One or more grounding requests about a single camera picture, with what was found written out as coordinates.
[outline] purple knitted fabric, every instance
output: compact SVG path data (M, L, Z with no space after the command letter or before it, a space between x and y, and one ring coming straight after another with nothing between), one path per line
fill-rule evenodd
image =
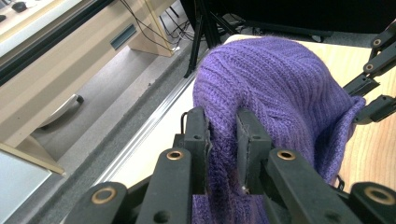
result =
M208 197L194 196L194 223L267 223L261 196L245 195L236 173L236 113L258 117L276 147L298 150L331 183L337 175L352 120L364 107L332 78L304 46L262 37L219 46L203 59L194 106L210 121Z

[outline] cable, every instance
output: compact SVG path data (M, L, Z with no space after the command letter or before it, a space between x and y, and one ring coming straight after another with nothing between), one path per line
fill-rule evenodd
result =
M163 39L165 42L167 42L167 43L169 43L169 44L172 44L172 45L175 45L175 44L177 44L177 43L171 43L171 42L169 42L167 39L163 38L163 37L162 37L161 35L159 35L157 32L155 32L154 30L152 30L150 27L148 27L145 23L143 23L141 20L139 20L139 19L136 17L136 15L134 14L134 12L133 12L132 9L130 8L129 4L128 4L125 0L121 0L121 2L122 2L122 3L124 4L124 6L128 9L128 11L132 14L132 16L134 17L134 19L137 21L137 25L139 26L139 29L140 29L140 31L142 32L142 34L143 34L143 36L144 36L145 38L147 38L147 39L148 39L149 41L151 41L152 43L154 43L154 44L156 44L156 45L159 45L159 46L163 47L164 49L167 49L167 50L169 50L169 51L172 52L172 50L170 50L170 49L167 48L166 46L164 46L164 45L162 45L162 44L160 44L160 43L158 43L158 42L156 42L156 41L150 39L148 36L146 36L146 34L143 32L142 27L140 26L140 23L143 24L145 27L149 28L150 31L152 31L154 34L156 34L157 36L159 36L159 37L160 37L161 39Z
M168 11L165 10L165 13L169 16L169 18L172 20L172 22L174 23L174 25L181 31L184 33L185 29L181 29L179 25L177 25L177 23L175 22L175 20L172 18L171 15L169 15Z

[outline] table surface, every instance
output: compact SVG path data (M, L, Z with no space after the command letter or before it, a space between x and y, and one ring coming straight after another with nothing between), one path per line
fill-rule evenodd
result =
M370 50L318 43L301 42L314 51L329 67L336 81L344 86L359 74ZM396 95L396 69L378 78L382 84L365 96L368 102L379 94ZM128 188L152 174L158 155L172 147L174 134L179 133L179 118L192 108L192 86L185 90L147 139L134 149L133 155L111 177ZM346 145L340 176L346 191L355 182L373 181L396 189L396 116L379 123L358 126Z

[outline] black wire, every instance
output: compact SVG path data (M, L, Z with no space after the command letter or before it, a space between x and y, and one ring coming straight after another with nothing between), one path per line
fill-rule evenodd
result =
M184 117L186 117L186 115L188 115L188 114L189 114L188 112L184 112L184 113L181 115L181 118L180 118L180 133L181 133L181 134L184 133Z
M171 17L171 15L169 15L168 11L166 11L166 14L169 16L169 18L172 20L172 22L175 24L175 26L182 32L182 33L186 33L185 29L181 29L180 26L175 22L175 20Z
M137 25L139 26L139 29L140 29L140 31L142 32L143 36L145 36L149 41L153 42L154 44L159 45L159 46L161 46L161 47L163 47L164 49L167 49L167 50L169 50L169 51L172 51L172 50L170 50L169 48L167 48L166 46L164 46L164 45L162 45L162 44L160 44L160 43L158 43L158 42L156 42L156 41L150 39L148 36L146 36L146 34L143 32L142 27L140 26L140 23L143 24L144 26L146 26L147 28L149 28L149 27L148 27L145 23L143 23L141 20L139 20L139 19L136 17L136 15L134 14L134 12L133 12L132 9L130 8L129 4L128 4L127 2L125 2L125 0L121 0L121 2L122 2L122 3L124 4L124 6L128 9L128 11L132 14L132 16L134 17L134 19L137 21ZM152 30L151 28L149 28L149 29L150 29L150 31L152 31L154 34L156 34L157 36L159 36L161 39L163 39L164 41L166 41L167 43L172 44L172 45L177 44L177 43L169 42L167 39L163 38L161 35L159 35L157 32L155 32L155 31Z

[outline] floor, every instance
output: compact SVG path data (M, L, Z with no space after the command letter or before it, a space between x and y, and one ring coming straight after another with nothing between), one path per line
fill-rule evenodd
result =
M179 2L173 5L178 24L187 20ZM166 26L175 26L167 14ZM251 34L251 29L244 33ZM282 35L312 41L310 37ZM373 35L334 33L325 43L369 47ZM75 105L46 130L33 136L66 170L51 175L7 223L59 223L114 160L169 92L183 78L189 64L191 42L181 40L171 58L123 49L78 94L85 102ZM202 42L201 53L205 52Z

